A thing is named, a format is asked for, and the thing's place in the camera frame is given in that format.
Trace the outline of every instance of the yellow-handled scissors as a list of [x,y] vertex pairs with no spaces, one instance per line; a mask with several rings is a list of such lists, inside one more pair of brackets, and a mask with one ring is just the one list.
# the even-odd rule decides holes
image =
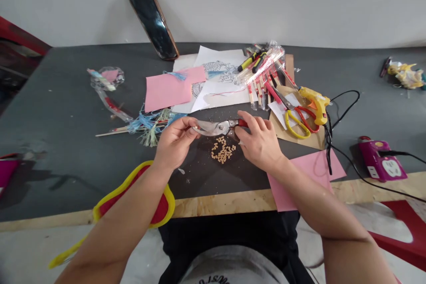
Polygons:
[[[285,125],[287,126],[287,128],[289,129],[289,131],[296,137],[296,138],[299,138],[299,139],[307,139],[308,137],[310,137],[311,136],[311,132],[312,133],[316,133],[316,132],[318,132],[319,131],[319,126],[317,126],[317,128],[316,129],[312,129],[310,126],[309,126],[309,124],[308,124],[308,122],[306,122],[306,119],[305,119],[305,117],[303,116],[303,114],[302,114],[302,111],[305,111],[306,113],[308,113],[310,116],[312,116],[314,119],[316,118],[316,116],[315,116],[315,114],[311,111],[311,110],[309,110],[309,109],[307,109],[307,108],[305,108],[305,107],[303,107],[303,106],[294,106],[294,105],[292,105],[276,88],[271,88],[274,92],[275,92],[275,94],[277,95],[277,96],[275,96],[274,95],[274,98],[275,98],[275,100],[277,101],[277,103],[278,104],[280,104],[280,103],[283,103],[284,104],[284,106],[287,108],[287,110],[286,110],[286,112],[285,112]],[[293,115],[293,113],[292,113],[292,111],[293,110],[295,110],[297,113],[299,113],[299,115],[300,115],[300,118],[302,119],[302,122],[301,121],[299,121],[299,119],[298,118],[296,118],[294,115]],[[288,118],[289,117],[291,117],[293,120],[294,120],[294,122],[296,122],[302,129],[303,129],[303,131],[305,131],[305,133],[306,133],[306,135],[300,135],[300,134],[298,134],[298,133],[296,133],[294,130],[293,130],[293,128],[291,127],[291,125],[290,125],[290,123],[289,123],[289,121],[288,121]]]

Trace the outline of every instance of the drawing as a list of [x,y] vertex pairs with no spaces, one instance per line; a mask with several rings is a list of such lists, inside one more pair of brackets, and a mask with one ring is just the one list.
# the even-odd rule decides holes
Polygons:
[[[222,61],[214,61],[203,64],[205,76],[208,80],[213,80],[216,82],[233,82],[232,73],[237,72],[237,67],[231,63],[224,63]],[[198,97],[204,82],[194,83],[192,85],[192,95]]]

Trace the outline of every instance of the scissors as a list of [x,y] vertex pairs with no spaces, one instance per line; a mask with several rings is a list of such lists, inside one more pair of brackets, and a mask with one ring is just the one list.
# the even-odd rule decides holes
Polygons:
[[235,134],[235,127],[249,127],[247,122],[243,119],[232,119],[223,122],[198,121],[198,125],[202,130],[198,129],[197,127],[193,127],[193,129],[199,134],[205,136],[217,136],[223,134],[237,142],[240,142],[240,139]]
[[[287,108],[286,112],[285,112],[285,124],[287,126],[287,128],[290,130],[290,132],[299,139],[307,139],[308,137],[311,136],[311,132],[312,133],[316,133],[320,130],[319,126],[317,125],[317,128],[314,130],[312,129],[308,122],[306,121],[305,117],[303,116],[302,111],[305,111],[306,113],[308,113],[310,116],[312,116],[313,119],[316,119],[316,115],[309,109],[303,107],[303,106],[294,106],[292,105],[276,88],[271,87],[269,85],[269,83],[265,83],[265,86],[267,87],[268,91],[271,92],[271,94],[273,95],[273,97],[275,98],[276,102],[278,104],[283,103],[284,106]],[[299,121],[298,118],[296,118],[292,111],[295,110],[297,113],[299,113],[300,118],[302,119],[302,122]],[[306,133],[306,135],[300,135],[297,134],[293,128],[290,126],[290,123],[288,121],[288,117],[291,117],[294,122],[296,122]]]

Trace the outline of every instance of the brown paper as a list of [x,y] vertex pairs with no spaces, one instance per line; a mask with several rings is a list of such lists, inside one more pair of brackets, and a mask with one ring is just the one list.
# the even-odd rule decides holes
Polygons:
[[[283,95],[286,96],[290,93],[295,93],[296,98],[299,100],[301,106],[307,107],[305,99],[302,99],[302,97],[296,93],[296,90],[289,87],[284,87],[278,85],[277,90]],[[271,115],[269,117],[269,120],[271,121],[272,125],[275,128],[276,136],[280,139],[287,140],[293,143],[301,144],[304,146],[308,146],[311,148],[324,150],[324,126],[320,126],[319,131],[317,133],[311,133],[311,136],[307,139],[298,139],[296,138],[289,130],[284,130],[281,123],[278,121],[275,114],[271,111]],[[316,125],[314,123],[314,119],[312,117],[309,117],[306,119],[306,121],[309,123],[309,126],[311,128],[315,128]],[[300,135],[306,135],[306,132],[299,126],[293,126],[293,130]]]
[[[294,56],[293,55],[285,55],[285,70],[287,71],[288,75],[291,76],[291,78],[294,80]],[[286,87],[293,87],[293,85],[285,79],[285,86]]]

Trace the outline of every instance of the paper sheet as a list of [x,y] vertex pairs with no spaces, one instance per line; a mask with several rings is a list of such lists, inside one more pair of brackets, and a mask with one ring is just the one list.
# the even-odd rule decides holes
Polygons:
[[[290,93],[295,93],[296,90],[294,90],[293,88],[289,88],[289,87],[284,87],[284,86],[276,86],[277,90],[284,96],[290,94]],[[298,100],[299,103],[306,107],[307,105],[303,103],[303,100],[300,98],[300,100]],[[309,125],[312,128],[315,128],[315,123],[314,123],[314,119],[312,119],[312,117],[306,118],[307,122],[309,123]],[[317,133],[311,133],[311,136],[307,139],[298,139],[296,138],[290,131],[285,130],[283,128],[283,126],[281,125],[279,119],[276,117],[276,115],[271,112],[271,115],[269,116],[269,120],[271,121],[272,125],[275,128],[275,132],[276,132],[276,136],[280,139],[283,140],[287,140],[293,143],[297,143],[300,145],[304,145],[304,146],[308,146],[311,148],[315,148],[318,150],[324,150],[324,140],[325,140],[325,134],[324,134],[324,127],[320,126],[319,131]],[[303,131],[303,129],[300,126],[294,126],[293,130],[300,134],[300,135],[304,135],[305,132]]]
[[176,103],[189,102],[193,83],[205,81],[204,67],[193,67],[178,71],[187,75],[185,81],[169,74],[146,78],[145,112],[171,107]]
[[207,80],[204,83],[191,112],[246,102],[249,102],[249,98],[248,90],[245,86],[241,87],[233,83],[221,83]]
[[[333,175],[330,176],[327,166],[326,150],[315,152],[290,160],[295,166],[309,175],[312,180],[317,181],[323,187],[333,193],[330,181],[346,176],[345,170],[340,164],[334,150],[331,150],[331,169]],[[278,212],[297,210],[288,192],[284,187],[271,175],[268,174],[269,184],[271,185],[272,194]]]
[[181,55],[174,61],[173,72],[178,72],[183,69],[189,69],[194,66],[198,53],[191,55]]
[[[292,105],[294,105],[295,107],[300,106],[299,101],[296,99],[296,97],[294,96],[294,93],[291,93],[289,95],[284,96],[287,101],[289,101]],[[281,125],[283,126],[284,130],[287,129],[287,125],[285,124],[285,107],[284,104],[278,104],[276,101],[268,104],[268,106],[271,108],[272,112],[274,112],[275,116],[277,117],[278,121],[281,123]],[[292,114],[299,120],[302,121],[299,113],[297,113],[296,111],[292,111]],[[305,111],[302,111],[303,117],[305,119],[309,118],[309,114],[306,113]],[[297,123],[296,121],[294,121],[290,116],[288,117],[288,123],[290,124],[291,127],[294,127]]]
[[[216,51],[212,49],[208,49],[206,47],[200,46],[197,58],[194,62],[194,67],[198,67],[203,65],[205,72],[206,72],[206,78],[208,80],[219,82],[219,83],[232,83],[232,77],[231,72],[236,70],[236,68],[245,61],[246,57],[243,54],[242,50],[227,50],[227,51]],[[219,74],[215,74],[214,71],[222,71]],[[201,90],[203,88],[203,83],[196,83],[192,86],[192,99],[189,103],[185,103],[184,105],[175,105],[172,107],[173,112],[179,112],[179,113],[191,113],[193,112],[193,106],[194,103],[198,97],[198,95],[201,93]],[[241,97],[246,97],[242,102],[232,103],[232,97],[219,97],[215,100],[220,102],[219,105],[211,104],[212,107],[220,107],[225,105],[231,105],[231,104],[238,104],[238,103],[245,103],[249,102],[249,93],[248,90],[245,89],[245,92],[241,93]]]

